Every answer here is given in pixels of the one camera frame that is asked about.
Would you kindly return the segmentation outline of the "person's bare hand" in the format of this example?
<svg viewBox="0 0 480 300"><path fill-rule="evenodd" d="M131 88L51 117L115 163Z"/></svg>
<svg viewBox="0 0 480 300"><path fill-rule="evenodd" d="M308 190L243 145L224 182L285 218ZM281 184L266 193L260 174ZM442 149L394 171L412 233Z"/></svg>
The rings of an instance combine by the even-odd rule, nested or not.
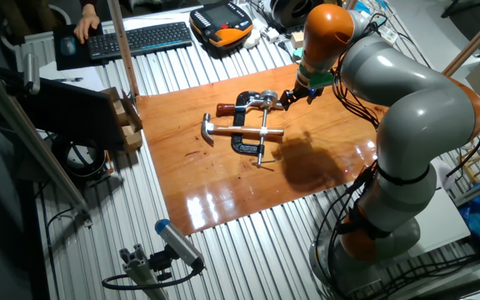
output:
<svg viewBox="0 0 480 300"><path fill-rule="evenodd" d="M97 29L100 18L97 15L95 5L87 3L82 6L82 17L74 29L74 34L81 44L89 38L89 29Z"/></svg>

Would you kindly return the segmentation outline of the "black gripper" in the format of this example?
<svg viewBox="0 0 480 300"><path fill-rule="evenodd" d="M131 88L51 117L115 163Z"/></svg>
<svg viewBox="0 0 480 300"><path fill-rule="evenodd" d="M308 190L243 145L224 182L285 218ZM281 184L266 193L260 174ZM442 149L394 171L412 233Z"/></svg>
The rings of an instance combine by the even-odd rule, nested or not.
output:
<svg viewBox="0 0 480 300"><path fill-rule="evenodd" d="M311 104L315 98L318 98L323 94L323 90L323 87L309 88L297 83L292 91L283 91L280 101L282 102L284 109L287 111L293 103L304 98L308 104Z"/></svg>

